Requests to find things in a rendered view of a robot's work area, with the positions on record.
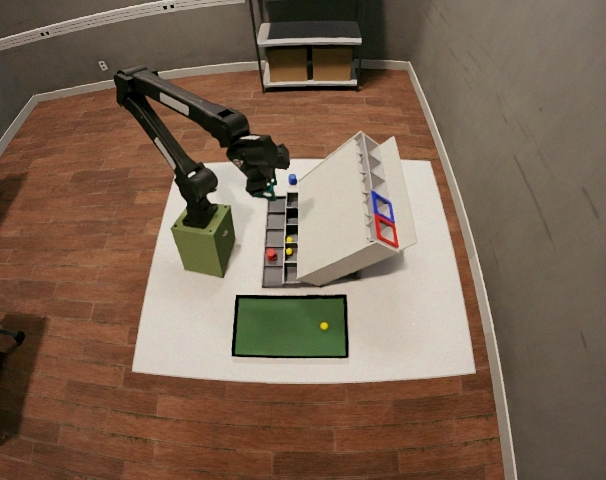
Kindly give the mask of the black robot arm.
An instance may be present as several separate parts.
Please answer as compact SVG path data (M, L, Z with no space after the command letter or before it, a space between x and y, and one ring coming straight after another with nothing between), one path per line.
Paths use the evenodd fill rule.
M243 113L209 102L158 77L158 71L152 67L138 64L121 69L113 79L118 105L124 106L135 117L176 175L174 182L187 202L183 226L207 227L218 210L218 204L211 204L206 198L208 193L217 191L218 178L202 161L196 163L186 154L145 96L209 132L221 148L228 148L226 157L238 169L253 165L246 172L255 182L268 179L269 168L287 170L290 166L291 156L285 145L276 146L270 135L250 134L249 122ZM195 174L188 177L194 171Z

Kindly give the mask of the blue funnel band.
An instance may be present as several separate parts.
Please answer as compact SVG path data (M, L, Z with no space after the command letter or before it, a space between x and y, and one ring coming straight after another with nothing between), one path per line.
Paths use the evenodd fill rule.
M373 209L374 209L374 213L383 217L384 219L392 222L393 224L395 224L395 220L394 220L394 214L393 214L393 208L392 208L392 202L390 202L389 200L387 200L386 198L382 197L381 195L377 194L374 191L371 191L371 195L372 195L372 202L373 202ZM376 203L376 196L380 199L382 199L383 201L387 202L389 205L389 211L390 211L390 217L387 217L385 215L383 215L382 213L378 212L377 210L377 203Z

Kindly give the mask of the red square band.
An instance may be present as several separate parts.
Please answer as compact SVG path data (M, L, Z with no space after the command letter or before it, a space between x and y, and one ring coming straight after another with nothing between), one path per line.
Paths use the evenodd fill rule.
M375 217L375 224L376 224L377 239L380 239L380 240L382 240L382 241L384 241L384 242L386 242L386 243L388 243L388 244L390 244L390 245L392 245L392 246L394 246L394 247L396 247L396 248L399 248L399 245L398 245L398 238L397 238L397 232L396 232L396 226L395 226L395 224L393 224L392 222L390 222L390 221L388 221L388 220L384 219L383 217L381 217L381 216L379 216L379 215L377 215L377 214L374 214L374 217ZM392 226L392 229L393 229L393 236L394 236L394 242L391 242L391 241L389 241L389 240L387 240L387 239L385 239L385 238L381 237L379 219L380 219L381 221L383 221L383 222L385 222L385 223L387 223L387 224L389 224L389 225L391 225L391 226Z

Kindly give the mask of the large white panel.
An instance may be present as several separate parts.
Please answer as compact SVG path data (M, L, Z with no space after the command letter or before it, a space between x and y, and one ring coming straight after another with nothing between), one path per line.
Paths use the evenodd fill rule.
M262 288L321 288L418 243L394 136L379 145L360 131L298 182L267 202ZM399 248L377 239L373 189L392 202Z

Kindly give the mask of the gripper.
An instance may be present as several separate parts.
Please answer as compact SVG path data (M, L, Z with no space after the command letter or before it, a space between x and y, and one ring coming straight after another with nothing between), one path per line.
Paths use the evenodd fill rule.
M276 199L276 194L275 194L274 187L273 187L273 186L278 185L278 183L277 183L277 177L276 177L276 170L275 169L273 170L273 168L269 169L268 179L260 181L260 182L255 182L252 179L252 177L246 172L246 170L248 170L252 166L253 165L250 165L250 166L248 166L245 169L239 169L247 177L245 190L248 193L250 193L249 195L251 197L262 198L262 199L266 199L266 200L269 200L269 201L272 201L272 202L276 201L277 200ZM273 177L273 182L272 182L272 177ZM270 185L267 185L267 183L270 184ZM272 198L269 197L269 196L264 195L263 193L267 193L267 194L270 193L271 196L272 196ZM262 195L260 195L260 194L262 194Z

